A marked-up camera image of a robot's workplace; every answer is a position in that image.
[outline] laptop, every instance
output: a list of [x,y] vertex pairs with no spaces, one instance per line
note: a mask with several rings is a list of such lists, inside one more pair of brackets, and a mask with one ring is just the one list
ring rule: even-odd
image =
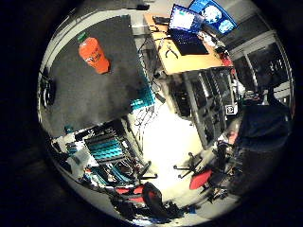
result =
[[197,37],[204,18],[190,9],[173,5],[168,34],[181,55],[206,55],[207,49]]

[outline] orange bottle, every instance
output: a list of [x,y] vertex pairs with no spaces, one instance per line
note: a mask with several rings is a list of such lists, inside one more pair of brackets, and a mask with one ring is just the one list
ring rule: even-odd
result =
[[99,74],[107,73],[110,70],[110,63],[105,58],[104,52],[95,38],[87,37],[83,32],[78,37],[80,43],[80,56],[92,67],[95,68]]

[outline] monitor screen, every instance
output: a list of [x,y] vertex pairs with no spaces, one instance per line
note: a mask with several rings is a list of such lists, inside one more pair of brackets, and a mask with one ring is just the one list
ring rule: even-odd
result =
[[179,29],[186,32],[198,33],[201,30],[203,16],[187,8],[173,5],[169,29]]
[[213,26],[221,34],[225,35],[237,26],[228,13],[213,0],[194,0],[189,9],[203,15],[204,23]]

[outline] wooden desk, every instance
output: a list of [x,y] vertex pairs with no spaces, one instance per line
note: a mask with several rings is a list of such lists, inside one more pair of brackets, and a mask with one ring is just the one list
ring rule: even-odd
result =
[[[151,14],[151,13],[144,14],[144,18],[150,30],[155,30],[155,27],[157,26],[159,30],[167,31],[168,30],[167,26],[160,26],[154,23],[152,19],[153,15],[169,17],[168,15],[160,15],[160,14]],[[151,36],[154,40],[167,37],[167,35],[164,32],[153,32]],[[158,48],[159,44],[160,44],[160,40],[155,41],[156,48]],[[169,56],[166,58],[165,54],[168,50],[168,45],[175,53],[178,54],[178,59],[171,52],[169,53]],[[204,45],[209,53],[208,55],[182,56],[172,40],[164,40],[163,46],[160,49],[158,55],[160,61],[162,62],[162,66],[166,74],[172,75],[186,71],[223,66],[222,60],[220,59],[219,55],[214,52],[213,47],[206,43],[204,43]]]

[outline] bottle cap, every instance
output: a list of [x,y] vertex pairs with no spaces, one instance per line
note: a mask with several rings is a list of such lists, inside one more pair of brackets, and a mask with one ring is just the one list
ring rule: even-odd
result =
[[78,36],[78,42],[79,42],[79,44],[83,43],[86,39],[87,39],[87,35],[86,35],[85,31],[84,31],[84,32],[82,32]]

